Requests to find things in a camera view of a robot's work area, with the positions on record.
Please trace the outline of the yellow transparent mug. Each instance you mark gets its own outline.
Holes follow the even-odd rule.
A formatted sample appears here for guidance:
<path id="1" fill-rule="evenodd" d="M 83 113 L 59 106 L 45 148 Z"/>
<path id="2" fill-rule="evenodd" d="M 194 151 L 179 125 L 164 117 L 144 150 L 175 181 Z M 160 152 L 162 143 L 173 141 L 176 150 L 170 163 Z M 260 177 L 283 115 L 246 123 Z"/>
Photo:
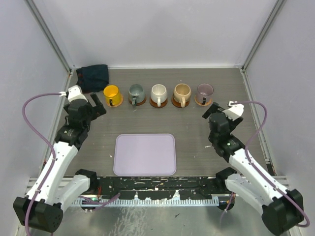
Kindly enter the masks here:
<path id="1" fill-rule="evenodd" d="M 105 96 L 106 104 L 116 105 L 120 102 L 121 92 L 116 85 L 108 85 L 103 90 Z"/>

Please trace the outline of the grey-green ceramic mug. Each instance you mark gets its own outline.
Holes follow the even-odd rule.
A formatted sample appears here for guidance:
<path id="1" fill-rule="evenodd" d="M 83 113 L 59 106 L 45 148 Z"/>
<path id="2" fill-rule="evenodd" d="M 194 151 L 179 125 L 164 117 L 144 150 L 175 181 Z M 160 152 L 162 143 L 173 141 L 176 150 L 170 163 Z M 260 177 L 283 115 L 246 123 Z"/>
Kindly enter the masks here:
<path id="1" fill-rule="evenodd" d="M 128 98 L 132 99 L 134 97 L 137 97 L 140 101 L 146 97 L 143 87 L 139 84 L 133 84 L 129 87 Z"/>

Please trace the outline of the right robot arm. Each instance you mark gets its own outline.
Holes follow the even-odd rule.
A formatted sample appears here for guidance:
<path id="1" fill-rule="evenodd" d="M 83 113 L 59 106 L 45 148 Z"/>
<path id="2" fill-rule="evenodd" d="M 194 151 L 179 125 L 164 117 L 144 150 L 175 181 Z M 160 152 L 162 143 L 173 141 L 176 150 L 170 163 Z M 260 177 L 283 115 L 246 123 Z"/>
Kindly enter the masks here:
<path id="1" fill-rule="evenodd" d="M 243 102 L 229 101 L 227 109 L 214 102 L 203 114 L 209 121 L 209 142 L 217 155 L 231 165 L 216 174 L 216 188 L 223 194 L 231 191 L 239 195 L 257 210 L 266 228 L 280 236 L 295 226 L 301 227 L 307 219 L 303 196 L 275 180 L 252 157 L 248 145 L 232 135 L 243 120 L 243 112 Z"/>

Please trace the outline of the beige ceramic mug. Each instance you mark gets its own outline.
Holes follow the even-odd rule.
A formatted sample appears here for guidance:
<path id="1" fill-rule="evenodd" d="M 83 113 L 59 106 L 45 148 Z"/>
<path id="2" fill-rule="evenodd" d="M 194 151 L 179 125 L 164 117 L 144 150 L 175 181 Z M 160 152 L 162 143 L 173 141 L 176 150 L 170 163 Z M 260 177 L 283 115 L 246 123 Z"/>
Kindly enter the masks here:
<path id="1" fill-rule="evenodd" d="M 187 84 L 177 84 L 173 90 L 173 96 L 177 102 L 185 108 L 186 101 L 191 98 L 191 89 Z"/>

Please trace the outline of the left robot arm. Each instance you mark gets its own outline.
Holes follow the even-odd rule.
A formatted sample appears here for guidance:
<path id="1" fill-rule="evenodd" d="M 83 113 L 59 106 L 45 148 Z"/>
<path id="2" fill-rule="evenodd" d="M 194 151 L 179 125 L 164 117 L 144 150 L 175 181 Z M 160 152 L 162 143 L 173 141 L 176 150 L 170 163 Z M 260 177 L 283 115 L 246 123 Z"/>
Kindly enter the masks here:
<path id="1" fill-rule="evenodd" d="M 59 92 L 58 96 L 68 100 L 64 106 L 67 116 L 53 144 L 30 123 L 26 115 L 26 106 L 40 96 L 30 98 L 22 107 L 26 124 L 51 150 L 33 187 L 13 203 L 14 211 L 28 236 L 31 235 L 31 229 L 53 234 L 61 224 L 64 212 L 79 195 L 83 192 L 92 195 L 98 190 L 96 172 L 87 170 L 80 170 L 63 189 L 59 189 L 59 185 L 72 159 L 88 137 L 91 122 L 106 114 L 106 109 L 95 93 L 90 95 L 94 105 L 81 92 Z"/>

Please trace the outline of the brown wooden coaster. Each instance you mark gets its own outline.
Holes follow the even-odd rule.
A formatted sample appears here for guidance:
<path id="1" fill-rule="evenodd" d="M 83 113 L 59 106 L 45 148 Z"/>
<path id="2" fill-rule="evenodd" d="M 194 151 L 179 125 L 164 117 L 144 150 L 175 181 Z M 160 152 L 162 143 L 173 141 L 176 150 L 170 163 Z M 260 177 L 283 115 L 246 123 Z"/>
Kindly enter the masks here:
<path id="1" fill-rule="evenodd" d="M 167 105 L 168 103 L 168 99 L 166 99 L 164 102 L 160 103 L 160 106 L 158 106 L 158 103 L 156 103 L 153 99 L 150 98 L 150 104 L 154 107 L 154 108 L 163 108 Z"/>
<path id="2" fill-rule="evenodd" d="M 145 97 L 142 101 L 140 101 L 137 97 L 134 97 L 132 99 L 128 98 L 128 102 L 133 106 L 140 106 L 146 102 L 147 98 Z"/>
<path id="3" fill-rule="evenodd" d="M 186 101 L 185 107 L 187 107 L 190 103 L 190 100 Z M 181 103 L 177 102 L 174 98 L 174 96 L 172 97 L 172 104 L 177 107 L 177 108 L 182 108 Z"/>

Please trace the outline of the lavender plastic tray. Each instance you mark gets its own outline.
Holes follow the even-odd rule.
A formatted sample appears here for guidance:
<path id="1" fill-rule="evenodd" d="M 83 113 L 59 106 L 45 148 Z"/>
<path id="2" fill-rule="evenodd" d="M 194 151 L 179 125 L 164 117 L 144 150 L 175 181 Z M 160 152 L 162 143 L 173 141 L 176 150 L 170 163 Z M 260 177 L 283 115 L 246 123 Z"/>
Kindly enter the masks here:
<path id="1" fill-rule="evenodd" d="M 116 138 L 113 172 L 120 177 L 161 177 L 176 173 L 171 134 L 121 134 Z"/>

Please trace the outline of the woven rattan coaster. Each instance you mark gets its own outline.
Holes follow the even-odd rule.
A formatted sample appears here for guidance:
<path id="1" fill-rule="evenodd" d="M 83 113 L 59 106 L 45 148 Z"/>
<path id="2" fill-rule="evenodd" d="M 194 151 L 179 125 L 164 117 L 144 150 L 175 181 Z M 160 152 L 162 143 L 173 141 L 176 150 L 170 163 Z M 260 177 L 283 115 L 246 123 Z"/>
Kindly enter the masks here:
<path id="1" fill-rule="evenodd" d="M 107 104 L 108 105 L 108 107 L 111 107 L 111 108 L 115 108 L 115 107 L 119 107 L 119 106 L 121 106 L 122 105 L 122 103 L 123 103 L 123 101 L 124 101 L 124 97 L 123 97 L 123 95 L 121 95 L 121 97 L 120 97 L 120 102 L 118 103 L 118 104 L 116 104 L 116 105 L 110 105 L 110 104 Z"/>
<path id="2" fill-rule="evenodd" d="M 194 100 L 197 105 L 202 106 L 202 107 L 209 106 L 212 104 L 212 98 L 208 99 L 208 97 L 204 97 L 204 96 L 198 97 L 197 95 L 195 95 Z"/>

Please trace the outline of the purple transparent mug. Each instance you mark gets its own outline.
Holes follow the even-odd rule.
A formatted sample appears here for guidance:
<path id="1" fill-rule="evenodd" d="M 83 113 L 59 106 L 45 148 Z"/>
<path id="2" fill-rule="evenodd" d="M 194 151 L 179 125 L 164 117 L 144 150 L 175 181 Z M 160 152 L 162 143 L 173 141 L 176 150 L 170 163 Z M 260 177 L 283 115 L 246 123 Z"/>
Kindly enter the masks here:
<path id="1" fill-rule="evenodd" d="M 213 93 L 214 93 L 213 87 L 210 84 L 203 83 L 197 87 L 196 95 L 198 97 L 203 97 L 203 96 L 208 97 L 209 99 L 209 98 L 212 98 Z"/>

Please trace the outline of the white ceramic mug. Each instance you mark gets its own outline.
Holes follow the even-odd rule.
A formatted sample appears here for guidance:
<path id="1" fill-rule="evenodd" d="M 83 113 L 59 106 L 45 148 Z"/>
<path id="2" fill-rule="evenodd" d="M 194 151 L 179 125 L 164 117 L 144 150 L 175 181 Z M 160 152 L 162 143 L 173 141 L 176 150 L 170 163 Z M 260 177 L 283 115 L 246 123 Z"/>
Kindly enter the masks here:
<path id="1" fill-rule="evenodd" d="M 158 106 L 161 102 L 164 102 L 167 99 L 167 89 L 162 84 L 156 84 L 151 89 L 151 99 L 153 99 Z"/>

